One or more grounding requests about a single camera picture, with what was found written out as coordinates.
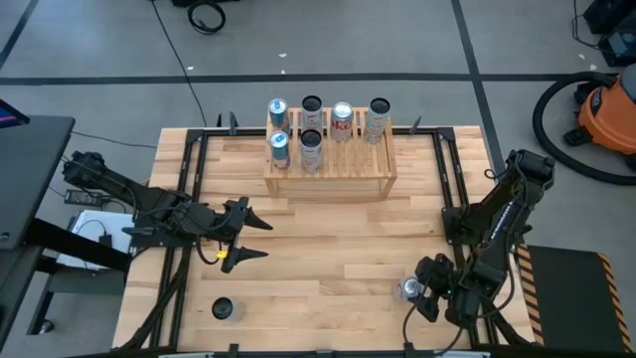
monitor screen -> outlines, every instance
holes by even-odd
[[[29,117],[20,113],[16,108],[0,99],[0,128],[27,124]]]

orange vacuum cleaner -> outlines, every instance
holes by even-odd
[[[544,110],[550,99],[563,88],[583,82],[574,93],[581,104],[577,128],[563,136],[569,146],[596,143],[625,155],[627,165],[636,170],[636,65],[618,78],[594,72],[573,74],[554,83],[539,98],[533,113],[533,130],[539,144],[556,160],[590,178],[617,185],[636,185],[636,176],[604,172],[565,154],[546,135]]]

black hose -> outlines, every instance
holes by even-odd
[[[219,15],[221,15],[221,24],[219,24],[219,26],[217,27],[211,28],[208,27],[202,20],[196,21],[194,12],[200,6],[210,6],[211,8],[215,9],[215,11],[217,11]],[[219,6],[213,0],[199,0],[194,2],[188,8],[188,21],[190,21],[190,25],[192,25],[192,27],[199,33],[204,35],[212,35],[218,33],[226,25],[226,13],[223,11],[221,6]]]
[[[568,76],[567,78],[557,81],[552,86],[550,86],[539,98],[539,101],[535,106],[535,111],[533,112],[533,131],[535,132],[537,141],[539,142],[541,147],[554,159],[563,163],[565,166],[572,169],[573,171],[578,172],[586,177],[609,184],[636,185],[636,176],[612,174],[585,165],[565,154],[565,152],[563,152],[562,150],[558,149],[555,144],[552,143],[548,138],[546,130],[544,129],[544,111],[546,110],[548,102],[558,91],[571,84],[579,82],[590,82],[595,85],[609,88],[614,85],[614,83],[616,82],[616,78],[614,76],[608,76],[595,72],[581,72]]]

black can lid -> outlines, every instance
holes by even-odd
[[[322,136],[316,129],[307,129],[302,132],[300,136],[300,142],[306,147],[315,147],[320,144]]]
[[[384,98],[376,98],[371,101],[369,107],[377,114],[385,114],[389,112],[391,105],[389,104],[389,101]]]
[[[233,309],[234,305],[227,297],[221,297],[212,304],[212,314],[216,319],[227,319]]]
[[[317,95],[308,95],[302,100],[302,107],[309,111],[316,111],[322,106],[322,100]]]

blue can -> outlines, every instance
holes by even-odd
[[[289,155],[289,136],[287,133],[277,130],[271,134],[269,138],[271,145],[271,160],[274,167],[278,169],[287,169],[291,164]]]
[[[289,115],[287,102],[282,98],[274,98],[269,102],[269,118],[274,130],[284,131],[289,135]]]

